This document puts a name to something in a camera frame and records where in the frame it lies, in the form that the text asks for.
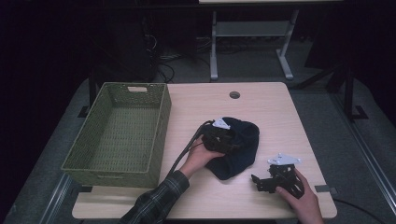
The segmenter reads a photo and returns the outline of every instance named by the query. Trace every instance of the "person's left hand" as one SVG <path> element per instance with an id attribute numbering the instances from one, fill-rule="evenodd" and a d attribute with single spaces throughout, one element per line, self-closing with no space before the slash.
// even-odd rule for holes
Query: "person's left hand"
<path id="1" fill-rule="evenodd" d="M 192 143 L 189 156 L 179 169 L 187 178 L 190 178 L 195 172 L 203 168 L 210 160 L 216 157 L 222 157 L 224 153 L 209 151 L 202 142 L 202 136 Z"/>

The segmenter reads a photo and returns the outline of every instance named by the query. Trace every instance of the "basket handle hole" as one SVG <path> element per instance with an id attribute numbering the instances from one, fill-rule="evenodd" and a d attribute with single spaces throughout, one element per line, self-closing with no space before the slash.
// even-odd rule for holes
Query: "basket handle hole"
<path id="1" fill-rule="evenodd" d="M 98 177 L 105 179 L 123 179 L 122 175 L 98 175 Z"/>
<path id="2" fill-rule="evenodd" d="M 131 92 L 147 92 L 148 88 L 147 87 L 128 87 L 128 91 L 131 91 Z"/>

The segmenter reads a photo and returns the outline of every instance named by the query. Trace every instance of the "white tag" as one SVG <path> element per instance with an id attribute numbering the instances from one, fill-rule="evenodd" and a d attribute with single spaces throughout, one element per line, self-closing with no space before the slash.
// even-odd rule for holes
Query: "white tag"
<path id="1" fill-rule="evenodd" d="M 231 128 L 231 126 L 228 125 L 223 119 L 215 119 L 215 122 L 212 125 L 227 130 L 230 130 Z"/>
<path id="2" fill-rule="evenodd" d="M 300 162 L 301 159 L 297 159 L 282 153 L 278 153 L 276 157 L 273 157 L 271 160 L 268 160 L 268 163 L 273 165 L 289 165 Z"/>

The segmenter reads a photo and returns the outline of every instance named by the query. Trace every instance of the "black cable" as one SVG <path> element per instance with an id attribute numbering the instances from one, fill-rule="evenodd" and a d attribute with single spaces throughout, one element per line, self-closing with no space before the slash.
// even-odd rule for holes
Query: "black cable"
<path id="1" fill-rule="evenodd" d="M 174 56 L 173 58 L 161 59 L 161 63 L 170 63 L 170 62 L 172 62 L 172 61 L 179 60 L 179 59 L 182 59 L 182 58 L 184 58 L 184 56 L 182 56 L 182 55 L 177 55 L 177 56 Z"/>
<path id="2" fill-rule="evenodd" d="M 172 75 L 171 77 L 167 77 L 165 72 L 163 70 L 161 70 L 161 68 L 158 68 L 158 72 L 160 73 L 160 75 L 163 77 L 163 82 L 164 83 L 169 83 L 169 82 L 173 82 L 173 78 L 175 76 L 175 69 L 173 69 L 172 66 L 168 65 L 168 64 L 164 64 L 164 63 L 159 63 L 158 65 L 162 65 L 165 66 L 167 68 L 169 68 L 172 71 Z"/>
<path id="3" fill-rule="evenodd" d="M 181 151 L 180 155 L 177 157 L 175 163 L 173 164 L 172 168 L 169 170 L 169 173 L 167 176 L 169 176 L 170 174 L 172 174 L 178 163 L 181 161 L 181 159 L 190 151 L 191 149 L 191 145 L 192 143 L 199 137 L 199 134 L 201 133 L 202 128 L 206 125 L 206 124 L 210 124 L 213 123 L 213 121 L 208 120 L 205 123 L 201 124 L 201 126 L 199 126 L 199 128 L 197 129 L 197 131 L 195 132 L 195 134 L 192 136 L 190 142 L 186 145 L 186 147 L 183 149 L 183 151 Z"/>
<path id="4" fill-rule="evenodd" d="M 197 144 L 197 145 L 195 145 L 195 146 L 193 146 L 193 147 L 190 147 L 190 150 L 189 151 L 191 151 L 193 148 L 195 148 L 195 147 L 198 147 L 198 146 L 200 146 L 201 144 L 203 144 L 203 142 L 202 143 L 200 143 L 200 144 Z"/>
<path id="5" fill-rule="evenodd" d="M 205 59 L 203 59 L 203 58 L 201 58 L 201 57 L 195 57 L 196 59 L 198 59 L 198 60 L 200 60 L 200 61 L 202 61 L 202 62 L 204 62 L 207 66 L 209 66 L 209 68 L 210 68 L 210 64 L 207 62 L 207 61 L 205 61 Z"/>
<path id="6" fill-rule="evenodd" d="M 343 201 L 343 200 L 340 200 L 340 199 L 335 199 L 335 198 L 332 198 L 332 199 L 333 199 L 335 202 L 344 203 L 344 204 L 347 204 L 347 205 L 349 205 L 349 206 L 352 206 L 352 207 L 354 207 L 354 208 L 356 208 L 356 209 L 359 209 L 359 210 L 361 210 L 362 212 L 364 212 L 365 214 L 367 214 L 367 215 L 369 215 L 370 217 L 372 217 L 373 219 L 377 220 L 379 223 L 381 223 L 381 224 L 386 224 L 386 223 L 385 223 L 384 221 L 382 221 L 379 217 L 375 216 L 374 214 L 370 213 L 369 211 L 365 210 L 364 208 L 361 208 L 361 207 L 359 207 L 359 206 L 357 206 L 357 205 L 355 205 L 355 204 L 353 204 L 353 203 L 349 203 L 349 202 L 346 202 L 346 201 Z"/>
<path id="7" fill-rule="evenodd" d="M 224 43 L 221 43 L 221 42 L 219 41 L 219 43 L 218 43 L 218 48 L 219 48 L 219 49 L 217 50 L 217 53 L 218 53 L 218 54 L 235 54 L 235 53 L 238 53 L 238 52 L 247 50 L 247 49 L 248 49 L 248 44 L 247 44 L 247 43 L 244 43 L 243 41 L 241 41 L 241 42 L 242 42 L 242 45 L 245 46 L 244 48 L 242 47 L 241 44 L 235 44 L 235 43 L 233 42 L 233 39 L 230 39 L 230 40 L 229 40 L 228 46 L 225 45 Z"/>

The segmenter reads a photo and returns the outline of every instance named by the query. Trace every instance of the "navy blue cloth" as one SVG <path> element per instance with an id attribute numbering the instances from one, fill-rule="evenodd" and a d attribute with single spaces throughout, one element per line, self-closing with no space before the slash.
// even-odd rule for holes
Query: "navy blue cloth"
<path id="1" fill-rule="evenodd" d="M 238 175 L 254 163 L 260 135 L 259 128 L 251 122 L 234 118 L 223 118 L 223 120 L 235 132 L 231 144 L 238 145 L 239 148 L 207 163 L 206 168 L 220 180 Z"/>

